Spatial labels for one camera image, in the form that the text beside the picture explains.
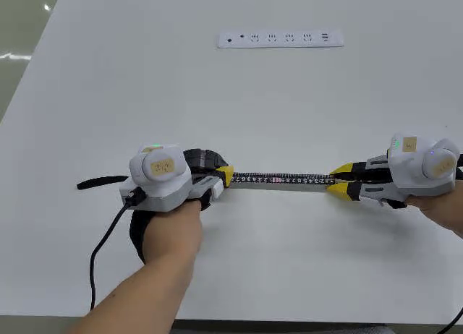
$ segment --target gray floor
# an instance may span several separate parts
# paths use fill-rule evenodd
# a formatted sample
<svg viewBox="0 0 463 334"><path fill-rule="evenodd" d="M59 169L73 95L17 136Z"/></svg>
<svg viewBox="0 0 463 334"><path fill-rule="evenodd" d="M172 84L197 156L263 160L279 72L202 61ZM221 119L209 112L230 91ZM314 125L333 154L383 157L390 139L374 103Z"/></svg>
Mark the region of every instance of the gray floor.
<svg viewBox="0 0 463 334"><path fill-rule="evenodd" d="M0 0L0 121L55 3L56 0ZM63 333L75 320L74 317L0 316L0 333ZM317 323L312 327L306 328L307 331L328 329ZM431 334L437 333L441 326L392 325L392 328L398 334ZM463 327L450 333L463 333Z"/></svg>

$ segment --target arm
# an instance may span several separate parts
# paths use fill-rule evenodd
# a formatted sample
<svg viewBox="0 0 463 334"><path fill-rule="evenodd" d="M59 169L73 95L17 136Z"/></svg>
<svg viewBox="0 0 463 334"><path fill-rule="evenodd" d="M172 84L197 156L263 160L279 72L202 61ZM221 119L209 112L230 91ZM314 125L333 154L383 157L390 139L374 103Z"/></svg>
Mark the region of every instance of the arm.
<svg viewBox="0 0 463 334"><path fill-rule="evenodd" d="M170 331L190 284L202 239L201 205L186 202L157 214L146 228L146 264L123 281L70 333L150 333Z"/></svg>
<svg viewBox="0 0 463 334"><path fill-rule="evenodd" d="M456 181L453 192L439 197L410 197L407 204L463 238L463 181Z"/></svg>

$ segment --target electrical outlet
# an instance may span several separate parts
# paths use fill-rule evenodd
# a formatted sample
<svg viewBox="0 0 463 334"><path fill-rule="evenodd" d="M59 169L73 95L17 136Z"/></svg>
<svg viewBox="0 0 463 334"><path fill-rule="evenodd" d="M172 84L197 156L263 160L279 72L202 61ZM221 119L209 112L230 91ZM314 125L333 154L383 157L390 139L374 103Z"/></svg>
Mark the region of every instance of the electrical outlet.
<svg viewBox="0 0 463 334"><path fill-rule="evenodd" d="M218 37L217 46L219 48L342 47L344 39L339 30L223 32Z"/></svg>
<svg viewBox="0 0 463 334"><path fill-rule="evenodd" d="M275 43L276 42L276 34L275 33L267 34L267 42L268 43Z"/></svg>

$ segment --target metal ruler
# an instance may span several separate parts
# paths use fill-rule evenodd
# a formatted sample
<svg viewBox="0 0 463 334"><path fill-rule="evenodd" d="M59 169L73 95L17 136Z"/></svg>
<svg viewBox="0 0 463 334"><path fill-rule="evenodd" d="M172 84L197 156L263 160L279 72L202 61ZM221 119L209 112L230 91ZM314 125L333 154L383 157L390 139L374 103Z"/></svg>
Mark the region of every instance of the metal ruler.
<svg viewBox="0 0 463 334"><path fill-rule="evenodd" d="M335 183L332 175L325 174L234 173L230 188L324 192Z"/></svg>

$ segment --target tan label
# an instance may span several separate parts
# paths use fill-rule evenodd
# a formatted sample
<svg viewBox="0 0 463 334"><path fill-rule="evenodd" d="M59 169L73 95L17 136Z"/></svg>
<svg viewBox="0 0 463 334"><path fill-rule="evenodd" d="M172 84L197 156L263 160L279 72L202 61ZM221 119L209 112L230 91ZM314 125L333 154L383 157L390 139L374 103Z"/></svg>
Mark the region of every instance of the tan label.
<svg viewBox="0 0 463 334"><path fill-rule="evenodd" d="M455 160L452 157L447 157L441 160L441 162L433 168L433 176L439 177L443 173L455 168Z"/></svg>
<svg viewBox="0 0 463 334"><path fill-rule="evenodd" d="M402 152L417 152L417 137L405 137Z"/></svg>
<svg viewBox="0 0 463 334"><path fill-rule="evenodd" d="M175 170L174 160L167 158L151 163L151 173L154 176L160 176L168 173L173 173Z"/></svg>

